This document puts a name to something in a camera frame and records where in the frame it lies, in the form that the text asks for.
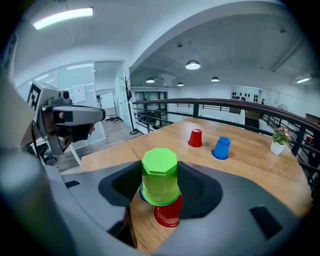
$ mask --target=floor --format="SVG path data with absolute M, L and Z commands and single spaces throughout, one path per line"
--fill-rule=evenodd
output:
M 130 129 L 126 127 L 124 122 L 121 120 L 117 121 L 116 123 L 113 120 L 103 121 L 102 126 L 106 140 L 76 149 L 75 151 L 80 159 L 83 156 L 112 147 L 142 135 L 140 132 L 138 134 L 130 135 Z M 47 165 L 57 167 L 61 174 L 73 174 L 79 171 L 79 165 L 71 152 L 64 153 L 56 158 L 57 161 L 50 160 L 47 162 Z

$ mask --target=black metal railing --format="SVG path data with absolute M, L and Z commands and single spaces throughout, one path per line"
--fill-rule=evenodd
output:
M 284 122 L 279 118 L 274 118 L 272 116 L 263 115 L 263 121 L 267 123 L 268 126 L 272 128 L 286 127 L 290 130 L 291 138 L 297 141 L 300 132 L 301 126 L 295 123 Z M 308 130 L 305 130 L 302 138 L 302 142 L 299 145 L 299 149 L 296 153 L 296 158 L 303 169 L 303 172 L 308 180 L 308 183 L 311 187 L 312 194 L 317 193 L 315 187 L 319 185 L 319 174 L 320 174 L 320 152 L 314 147 L 314 134 Z M 289 143 L 288 146 L 291 150 L 294 147 L 293 143 Z
M 148 133 L 173 124 L 174 121 L 169 117 L 176 115 L 219 122 L 268 136 L 272 136 L 274 133 L 261 129 L 259 125 L 258 127 L 254 126 L 254 122 L 247 122 L 247 119 L 250 119 L 247 118 L 248 113 L 253 114 L 253 116 L 256 114 L 258 119 L 266 122 L 267 126 L 271 128 L 284 126 L 291 131 L 291 143 L 288 146 L 307 177 L 312 197 L 315 197 L 318 193 L 320 185 L 320 145 L 318 145 L 319 139 L 315 140 L 315 138 L 320 134 L 320 126 L 309 122 L 301 116 L 271 106 L 232 99 L 171 98 L 139 101 L 133 102 L 133 104 L 143 106 L 143 108 L 133 108 L 135 112 L 134 118 L 137 125 L 146 128 Z M 150 106 L 165 106 L 165 109 L 149 109 Z M 230 114 L 235 114 L 234 117 L 237 117 L 244 115 L 241 110 L 247 113 L 243 118 L 244 122 L 236 122 L 230 120 L 230 118 L 213 118 L 199 114 L 199 111 L 204 110 L 213 111 L 215 116 L 217 116 L 217 113 L 223 115 L 223 113 L 229 112 Z

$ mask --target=fan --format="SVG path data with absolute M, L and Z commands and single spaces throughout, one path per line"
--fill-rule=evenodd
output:
M 284 105 L 284 104 L 280 104 L 280 105 L 278 106 L 278 109 L 280 109 L 280 110 L 284 110 L 284 111 L 288 111 L 287 106 L 286 106 L 286 105 Z

